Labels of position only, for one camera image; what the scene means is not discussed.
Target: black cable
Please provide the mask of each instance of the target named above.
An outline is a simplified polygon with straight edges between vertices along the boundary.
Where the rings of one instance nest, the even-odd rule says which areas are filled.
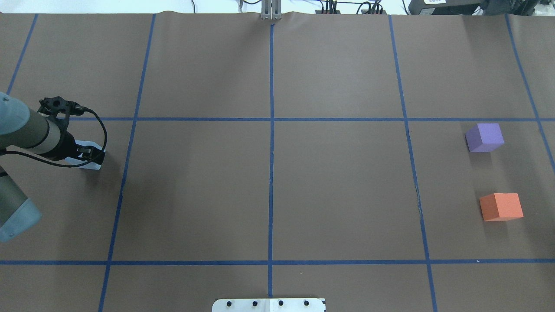
[[[366,14],[381,14],[381,13],[383,13],[384,7],[381,6],[380,2],[381,2],[381,0],[374,1],[374,4],[370,8],[370,10],[368,12],[366,12]]]
[[[368,11],[370,11],[370,6],[372,5],[372,3],[368,2],[368,1],[364,1],[359,5],[359,8],[356,10],[356,14],[358,14],[360,12],[360,8],[362,8],[363,5],[368,4]]]
[[[405,10],[405,13],[407,13],[407,15],[410,15],[410,13],[407,11],[407,6],[405,5],[405,0],[401,0],[403,1],[403,9]]]
[[[89,113],[93,114],[96,117],[96,119],[98,120],[98,122],[100,123],[100,126],[102,127],[102,131],[104,132],[104,144],[102,145],[102,149],[100,151],[103,152],[106,149],[106,143],[108,141],[108,132],[106,131],[106,127],[104,126],[104,123],[102,122],[100,117],[92,109],[85,108],[85,112],[89,112]],[[77,167],[82,167],[84,165],[88,165],[91,162],[97,160],[97,158],[101,155],[101,153],[97,154],[95,157],[93,157],[93,159],[89,159],[88,161],[86,161],[82,164],[77,164],[77,165],[63,165],[63,164],[53,163],[53,162],[50,162],[48,160],[38,158],[36,156],[30,155],[30,154],[27,154],[27,153],[18,152],[16,150],[10,150],[10,151],[7,151],[5,149],[0,150],[0,156],[2,156],[2,155],[21,155],[21,156],[25,156],[27,158],[31,158],[33,160],[36,160],[38,162],[45,163],[45,164],[48,164],[48,165],[52,165],[52,166],[55,166],[55,167],[77,168]]]
[[[520,11],[520,13],[519,13],[518,15],[522,15],[522,13],[524,13],[524,10],[526,9],[526,5],[523,4],[523,3],[521,3],[521,8],[522,8],[522,9],[521,9],[521,11]]]
[[[330,10],[326,10],[326,14],[337,14],[337,1],[326,0],[326,4],[327,2],[330,2]]]
[[[347,1],[334,1],[337,3],[346,3],[346,4],[361,4],[361,2],[347,2]]]

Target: foam block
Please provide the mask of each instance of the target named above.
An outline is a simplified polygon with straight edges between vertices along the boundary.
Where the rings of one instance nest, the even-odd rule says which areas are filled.
[[[520,199],[516,193],[494,193],[480,198],[484,221],[508,221],[523,218]]]
[[[479,123],[465,134],[470,152],[491,152],[505,144],[498,123]]]

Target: blue tape line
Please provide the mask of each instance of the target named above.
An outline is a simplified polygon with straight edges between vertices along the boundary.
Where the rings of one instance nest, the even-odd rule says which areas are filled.
[[[21,66],[21,62],[23,61],[23,56],[25,56],[25,51],[27,51],[27,46],[29,45],[29,41],[31,40],[31,35],[33,34],[34,26],[37,24],[38,14],[35,14],[33,18],[33,22],[31,23],[31,28],[29,29],[29,33],[27,34],[27,38],[25,39],[25,44],[23,45],[23,49],[21,49],[21,54],[19,55],[19,59],[17,60],[17,65],[15,70],[13,71],[12,80],[9,82],[8,90],[6,94],[9,95],[12,91],[13,84],[16,82],[17,73],[19,72],[19,66]]]
[[[534,118],[420,118],[409,117],[410,122],[535,122]]]
[[[300,117],[300,118],[289,118],[289,117],[278,117],[275,118],[277,122],[401,122],[403,118],[389,118],[389,117],[360,117],[360,118],[341,118],[341,117]]]
[[[0,260],[0,265],[106,265],[107,261],[79,260]]]
[[[488,263],[555,263],[552,258],[507,259],[415,259],[415,260],[123,260],[114,265],[135,266],[217,266],[217,265],[407,265],[407,264],[488,264]],[[0,260],[0,265],[107,265],[108,261],[89,260]]]
[[[555,259],[453,259],[430,260],[432,264],[555,263]]]
[[[418,176],[416,175],[416,166],[415,166],[415,159],[414,154],[412,152],[412,141],[410,130],[408,128],[408,117],[407,117],[407,109],[405,106],[405,95],[403,92],[403,85],[401,81],[401,70],[399,68],[399,60],[397,56],[397,47],[395,45],[395,32],[393,31],[393,19],[391,15],[389,17],[389,30],[391,33],[391,44],[393,47],[393,58],[395,59],[395,71],[397,73],[397,84],[399,87],[399,95],[401,97],[401,108],[403,110],[403,119],[405,121],[405,133],[407,137],[407,144],[408,144],[408,153],[411,160],[411,168],[412,168],[412,180],[415,185],[416,189],[416,197],[418,200],[418,212],[420,214],[420,231],[422,232],[422,243],[424,246],[424,255],[426,256],[426,268],[428,271],[428,283],[430,284],[430,296],[432,299],[432,308],[434,312],[437,312],[437,303],[436,303],[436,290],[433,284],[433,275],[432,275],[432,265],[430,264],[430,252],[428,251],[428,240],[426,237],[426,226],[424,224],[424,213],[422,212],[422,201],[420,200],[420,189],[418,187]]]
[[[241,117],[139,117],[138,121],[268,122],[270,118]]]
[[[268,202],[268,298],[273,297],[274,257],[274,24],[270,25],[270,178]]]
[[[112,261],[111,265],[183,265],[183,266],[197,266],[197,265],[268,265],[268,261],[267,260]]]
[[[528,85],[528,80],[526,79],[526,75],[524,74],[524,69],[522,68],[522,63],[520,61],[520,57],[518,56],[517,46],[514,43],[513,31],[511,30],[511,21],[509,21],[509,15],[505,14],[505,22],[507,22],[507,30],[509,31],[509,37],[511,38],[511,45],[513,47],[514,58],[517,61],[518,70],[521,73],[522,80],[524,81],[524,87],[526,88],[526,93],[528,94],[528,99],[530,100],[530,105],[532,106],[532,110],[534,111],[534,116],[536,116],[536,121],[538,122],[539,133],[542,136],[543,145],[546,147],[547,156],[549,157],[549,162],[551,163],[551,169],[555,173],[555,160],[553,160],[553,154],[551,154],[551,148],[549,148],[549,143],[547,142],[546,134],[543,131],[543,126],[541,119],[539,118],[538,109],[536,108],[536,104],[534,102],[534,98],[532,97],[532,92],[530,91],[530,86]]]
[[[133,117],[101,117],[102,121],[133,121]],[[71,117],[72,121],[97,121],[94,117]],[[442,118],[408,117],[409,122],[536,122],[536,118]],[[543,122],[554,122],[555,118],[540,118]],[[206,122],[269,122],[265,117],[138,117],[137,121],[206,121]],[[275,122],[402,122],[396,117],[275,117]]]
[[[274,265],[389,265],[427,264],[426,260],[274,260]]]
[[[140,83],[139,83],[139,92],[137,94],[137,104],[135,105],[135,115],[133,116],[133,125],[131,127],[131,134],[129,136],[129,145],[127,146],[127,155],[125,156],[125,166],[123,169],[123,176],[122,176],[122,184],[119,188],[119,198],[118,198],[118,206],[115,211],[115,218],[114,218],[114,227],[112,229],[112,238],[110,240],[110,248],[108,250],[108,263],[106,264],[106,271],[104,273],[104,282],[102,284],[102,292],[100,294],[100,302],[98,304],[98,311],[102,312],[104,309],[104,299],[106,297],[106,289],[108,287],[108,279],[110,277],[110,262],[112,261],[112,256],[114,254],[114,244],[115,244],[115,236],[118,232],[118,223],[119,223],[119,216],[122,209],[122,202],[123,202],[123,190],[125,187],[125,182],[127,181],[127,172],[129,169],[129,158],[131,156],[131,150],[133,147],[133,140],[135,137],[135,129],[137,127],[137,117],[139,115],[139,108],[140,108],[140,100],[143,95],[143,84],[144,84],[144,77],[147,73],[147,65],[148,65],[148,56],[150,53],[150,44],[152,42],[152,34],[154,32],[154,22],[156,21],[156,14],[152,14],[152,21],[150,22],[150,32],[148,35],[148,43],[147,43],[147,51],[145,52],[144,56],[144,63],[143,63],[143,72],[141,74]]]

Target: cable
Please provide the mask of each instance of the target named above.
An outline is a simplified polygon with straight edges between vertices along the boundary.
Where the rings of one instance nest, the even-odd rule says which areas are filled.
[[[342,3],[342,2],[338,2],[338,1],[334,1],[334,0],[325,0],[326,1],[326,11],[324,11],[324,5],[322,4],[322,14],[337,14],[337,4],[338,3]]]
[[[380,4],[380,2],[381,0],[374,1],[374,5],[372,5],[372,8],[370,8],[370,10],[366,12],[366,14],[382,14],[384,12],[384,7]]]
[[[347,1],[334,1],[337,3],[346,3],[346,4],[361,4],[361,2],[347,2]]]
[[[407,15],[410,15],[410,13],[407,11],[407,6],[405,5],[405,0],[401,0],[403,1],[403,10],[405,10],[405,13],[407,13]]]
[[[89,113],[93,114],[96,117],[96,119],[98,120],[98,122],[100,123],[100,126],[102,127],[102,131],[104,132],[104,144],[102,145],[101,151],[104,151],[106,149],[106,143],[108,141],[108,132],[106,131],[106,127],[104,126],[104,123],[102,122],[100,117],[92,109],[85,108],[85,112],[89,112]],[[36,161],[41,162],[41,163],[45,163],[45,164],[52,165],[52,166],[55,166],[55,167],[62,167],[62,168],[82,167],[84,165],[90,164],[91,162],[97,160],[97,158],[100,156],[100,154],[97,154],[93,159],[89,159],[88,161],[86,161],[82,164],[63,165],[63,164],[53,163],[53,162],[50,162],[48,160],[44,160],[42,158],[38,158],[36,156],[30,155],[30,154],[27,154],[27,153],[18,152],[16,150],[10,150],[10,151],[7,151],[5,149],[0,150],[0,156],[2,156],[2,155],[21,155],[21,156],[31,158],[31,159],[36,160]]]
[[[356,10],[355,14],[358,14],[360,12],[360,8],[362,8],[363,5],[368,4],[368,11],[370,11],[370,6],[372,5],[372,3],[368,2],[368,1],[364,1],[359,5],[359,8]]]

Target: grid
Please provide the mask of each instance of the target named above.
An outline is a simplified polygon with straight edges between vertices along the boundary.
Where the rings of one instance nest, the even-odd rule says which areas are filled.
[[[12,90],[14,82],[16,81],[17,73],[19,71],[21,62],[24,58],[27,45],[29,40],[32,36],[36,21],[38,18],[38,14],[34,16],[31,28],[28,32],[27,39],[21,51],[21,55],[19,56],[19,60],[17,62],[15,71],[12,75],[12,79],[10,81],[7,94],[9,94]],[[398,83],[398,91],[401,101],[401,108],[402,108],[402,118],[279,118],[274,116],[274,25],[269,26],[269,37],[270,37],[270,59],[269,59],[269,71],[270,71],[270,118],[212,118],[212,117],[139,117],[139,109],[141,104],[141,97],[143,91],[143,84],[145,80],[145,75],[147,72],[148,67],[148,60],[149,60],[149,52],[150,52],[150,45],[152,42],[154,26],[155,26],[156,14],[152,15],[152,21],[150,24],[150,32],[148,37],[148,44],[147,49],[145,52],[142,75],[140,79],[140,86],[139,92],[137,95],[137,103],[135,106],[134,116],[133,117],[104,117],[103,120],[119,120],[119,121],[132,121],[132,128],[130,132],[129,144],[127,148],[127,155],[125,158],[125,167],[122,177],[122,182],[119,191],[119,198],[118,198],[118,205],[117,210],[115,213],[112,236],[110,240],[110,247],[106,261],[64,261],[64,260],[2,260],[0,261],[0,265],[101,265],[105,266],[105,274],[104,274],[104,281],[102,287],[102,294],[100,297],[99,302],[99,311],[103,310],[104,300],[106,296],[106,291],[108,287],[109,277],[110,277],[110,268],[113,265],[138,265],[138,266],[151,266],[151,265],[267,265],[268,266],[268,296],[273,297],[273,266],[274,265],[399,265],[399,264],[418,264],[418,265],[426,265],[427,267],[427,275],[428,275],[428,282],[430,285],[430,296],[432,301],[432,307],[434,311],[437,311],[437,303],[436,303],[436,296],[435,296],[435,288],[433,283],[433,273],[432,273],[432,264],[476,264],[476,263],[483,263],[483,264],[502,264],[502,263],[555,263],[555,259],[431,259],[430,254],[428,251],[428,243],[427,243],[427,236],[426,236],[426,226],[425,226],[425,218],[424,213],[422,211],[422,203],[420,199],[420,190],[418,187],[418,175],[417,175],[417,168],[415,164],[415,157],[413,154],[412,149],[412,140],[410,135],[410,128],[409,122],[535,122],[538,125],[540,135],[542,137],[544,147],[548,154],[549,161],[552,166],[552,170],[555,173],[555,162],[553,160],[553,155],[549,148],[549,144],[546,138],[546,135],[543,130],[542,122],[554,122],[555,118],[540,118],[536,105],[534,103],[526,75],[524,74],[524,70],[518,56],[518,51],[514,42],[513,33],[511,30],[511,23],[509,21],[509,17],[505,15],[505,20],[507,23],[507,31],[512,43],[512,49],[515,56],[515,61],[518,65],[520,74],[522,76],[522,81],[524,83],[524,87],[527,91],[527,95],[530,101],[530,105],[534,112],[534,118],[411,118],[407,115],[406,105],[405,105],[405,97],[403,92],[402,80],[401,80],[401,68],[398,61],[397,56],[397,48],[396,48],[396,41],[395,41],[395,31],[393,27],[393,21],[391,16],[388,17],[389,21],[389,28],[390,28],[390,35],[391,35],[391,43],[393,49],[393,56],[396,68],[396,77]],[[94,118],[74,118],[73,120],[80,120],[80,121],[93,121]],[[269,202],[268,202],[268,259],[267,260],[231,260],[231,261],[117,261],[113,260],[113,252],[114,252],[114,244],[117,236],[118,224],[119,224],[119,217],[120,211],[123,202],[123,195],[124,195],[124,187],[126,184],[127,179],[127,172],[128,172],[128,165],[129,165],[129,158],[132,152],[133,147],[133,140],[135,129],[137,126],[137,122],[148,122],[148,121],[227,121],[227,122],[268,122],[270,124],[270,154],[269,154]],[[273,259],[273,216],[274,216],[274,187],[273,187],[273,178],[274,178],[274,125],[275,122],[318,122],[318,121],[334,121],[334,122],[403,122],[405,127],[405,134],[407,140],[407,150],[410,157],[411,163],[411,170],[412,170],[412,177],[413,183],[416,188],[417,194],[417,203],[418,203],[418,210],[420,215],[420,229],[422,235],[422,243],[424,248],[424,255],[425,259],[419,260],[274,260]]]

